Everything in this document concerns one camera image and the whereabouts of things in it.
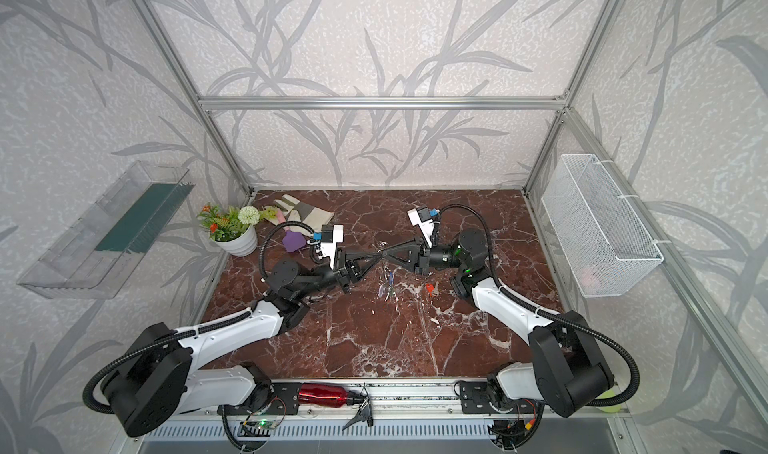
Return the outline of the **black clip tool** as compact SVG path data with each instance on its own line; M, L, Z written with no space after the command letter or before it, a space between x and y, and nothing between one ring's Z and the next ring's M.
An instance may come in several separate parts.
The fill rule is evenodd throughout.
M346 431L351 426L354 426L358 423L364 423L367 427L372 427L374 425L370 395L366 386L363 386L360 393L348 392L346 404L348 406L356 406L357 411L355 415L346 422L342 428L343 431Z

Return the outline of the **beige and grey garden glove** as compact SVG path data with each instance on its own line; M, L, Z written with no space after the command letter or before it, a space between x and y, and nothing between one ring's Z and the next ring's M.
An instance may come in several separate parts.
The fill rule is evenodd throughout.
M289 194L276 199L272 207L279 210L286 220L302 222L315 232L319 232L324 225L330 224L334 217L333 212L301 201Z

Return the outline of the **artificial green plant with flowers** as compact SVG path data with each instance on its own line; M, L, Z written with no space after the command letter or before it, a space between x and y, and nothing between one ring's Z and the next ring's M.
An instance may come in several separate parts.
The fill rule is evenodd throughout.
M276 220L277 209L275 207L257 209L254 206L242 208L230 206L223 209L218 205L207 204L199 212L197 219L208 232L211 240L229 242L238 239L250 227L262 220Z

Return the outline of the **clear plastic wall tray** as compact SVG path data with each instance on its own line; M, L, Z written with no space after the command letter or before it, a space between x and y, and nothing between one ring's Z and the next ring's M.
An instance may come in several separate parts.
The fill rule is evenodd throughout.
M193 188L186 167L134 162L17 284L47 299L115 297Z

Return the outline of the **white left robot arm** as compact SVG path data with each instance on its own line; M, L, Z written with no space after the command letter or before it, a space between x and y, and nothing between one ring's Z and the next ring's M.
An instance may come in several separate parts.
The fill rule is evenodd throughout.
M248 344L295 328L310 310L307 297L336 287L348 291L380 261L378 254L312 268L284 258L265 277L265 296L234 314L176 330L145 328L128 350L87 384L83 401L117 417L130 437L143 436L170 417L214 405L239 405L260 381L254 367L206 370L210 362Z

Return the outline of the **bunch of coloured keys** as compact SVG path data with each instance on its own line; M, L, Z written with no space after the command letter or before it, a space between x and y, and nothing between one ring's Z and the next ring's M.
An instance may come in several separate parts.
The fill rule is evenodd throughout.
M384 301L388 301L395 296L395 273L393 271L386 271L383 275L383 280L379 286L378 297Z

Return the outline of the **white ribbed plant pot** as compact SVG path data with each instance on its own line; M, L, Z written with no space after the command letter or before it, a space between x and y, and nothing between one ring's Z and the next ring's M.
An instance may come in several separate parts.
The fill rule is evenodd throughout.
M258 247L258 239L255 227L249 226L243 234L234 240L226 242L216 241L215 244L233 256L248 256L255 252Z

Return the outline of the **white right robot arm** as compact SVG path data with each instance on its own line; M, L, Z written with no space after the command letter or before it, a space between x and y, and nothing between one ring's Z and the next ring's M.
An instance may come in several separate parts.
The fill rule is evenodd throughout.
M487 264L490 254L483 231L465 230L447 245L404 242L385 248L382 258L417 274L454 268L455 295L526 341L530 362L513 363L488 376L487 396L495 408L506 411L514 401L529 400L568 417L613 387L613 374L581 315L532 304L496 281Z

